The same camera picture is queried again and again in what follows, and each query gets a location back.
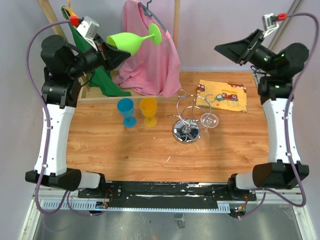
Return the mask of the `clear wine glass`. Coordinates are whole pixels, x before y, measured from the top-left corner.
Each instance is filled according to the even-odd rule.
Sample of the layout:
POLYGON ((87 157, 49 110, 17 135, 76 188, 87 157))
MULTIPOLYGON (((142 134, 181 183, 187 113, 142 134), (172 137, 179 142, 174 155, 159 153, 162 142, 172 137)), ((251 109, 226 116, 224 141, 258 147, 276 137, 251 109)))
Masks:
POLYGON ((219 119, 213 113, 204 113, 200 118, 200 122, 204 126, 204 131, 208 132, 209 129, 213 129, 218 126, 219 119))

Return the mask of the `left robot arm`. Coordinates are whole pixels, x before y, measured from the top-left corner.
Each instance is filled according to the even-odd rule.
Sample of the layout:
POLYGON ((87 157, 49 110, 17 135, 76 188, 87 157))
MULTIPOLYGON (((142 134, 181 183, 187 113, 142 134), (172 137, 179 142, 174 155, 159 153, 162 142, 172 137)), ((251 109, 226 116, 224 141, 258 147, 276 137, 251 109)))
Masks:
POLYGON ((107 44, 99 35, 93 42, 85 51, 56 34, 41 43, 40 56, 45 63, 40 97, 44 102, 43 129, 37 162, 26 172, 25 180, 66 191, 87 189, 101 198, 107 193, 104 174, 67 167, 69 129, 83 87, 79 78, 99 67, 112 71, 131 54, 107 44))

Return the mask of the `green plastic wine glass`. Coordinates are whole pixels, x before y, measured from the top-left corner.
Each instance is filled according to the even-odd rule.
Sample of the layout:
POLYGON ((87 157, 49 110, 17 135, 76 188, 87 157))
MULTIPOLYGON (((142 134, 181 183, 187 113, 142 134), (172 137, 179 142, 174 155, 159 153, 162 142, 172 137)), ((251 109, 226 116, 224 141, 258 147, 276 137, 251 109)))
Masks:
POLYGON ((158 46, 162 42, 162 34, 155 23, 151 23, 148 28, 148 35, 139 36, 132 32, 121 32, 110 35, 106 38, 106 43, 116 47, 120 51, 128 52, 131 56, 135 55, 142 43, 150 39, 154 45, 158 46))

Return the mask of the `blue plastic wine glass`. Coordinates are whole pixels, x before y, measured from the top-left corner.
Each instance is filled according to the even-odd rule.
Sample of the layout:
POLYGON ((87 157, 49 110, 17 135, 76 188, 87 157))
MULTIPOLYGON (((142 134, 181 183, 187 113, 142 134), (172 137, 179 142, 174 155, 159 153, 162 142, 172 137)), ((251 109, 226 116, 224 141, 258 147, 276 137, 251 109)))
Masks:
POLYGON ((132 128, 136 125, 137 120, 134 117, 135 105, 132 99, 122 98, 117 103, 117 110, 123 117, 123 125, 126 128, 132 128))

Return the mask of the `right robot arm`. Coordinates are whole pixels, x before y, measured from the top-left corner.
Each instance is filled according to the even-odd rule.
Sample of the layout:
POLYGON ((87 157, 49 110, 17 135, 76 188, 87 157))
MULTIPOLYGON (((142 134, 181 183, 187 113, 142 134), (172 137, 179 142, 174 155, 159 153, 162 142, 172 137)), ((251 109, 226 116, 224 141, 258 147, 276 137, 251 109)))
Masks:
POLYGON ((291 95, 293 77, 304 69, 309 50, 295 42, 274 53, 262 45, 263 40, 262 30, 257 29, 242 40, 214 48, 236 64, 249 62, 265 72, 259 78, 257 92, 268 126, 268 160, 255 165, 249 173, 230 176, 226 193, 232 200, 253 189, 290 190, 310 172, 309 166, 301 163, 295 146, 291 95))

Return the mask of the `orange plastic wine glass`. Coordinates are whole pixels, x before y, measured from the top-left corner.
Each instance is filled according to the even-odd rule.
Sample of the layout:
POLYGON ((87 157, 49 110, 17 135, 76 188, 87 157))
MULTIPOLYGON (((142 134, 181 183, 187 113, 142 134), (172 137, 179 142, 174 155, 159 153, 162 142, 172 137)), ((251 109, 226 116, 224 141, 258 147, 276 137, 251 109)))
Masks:
POLYGON ((152 97, 146 97, 140 101, 139 106, 144 116, 143 124, 148 128, 155 127, 157 124, 157 101, 152 97))

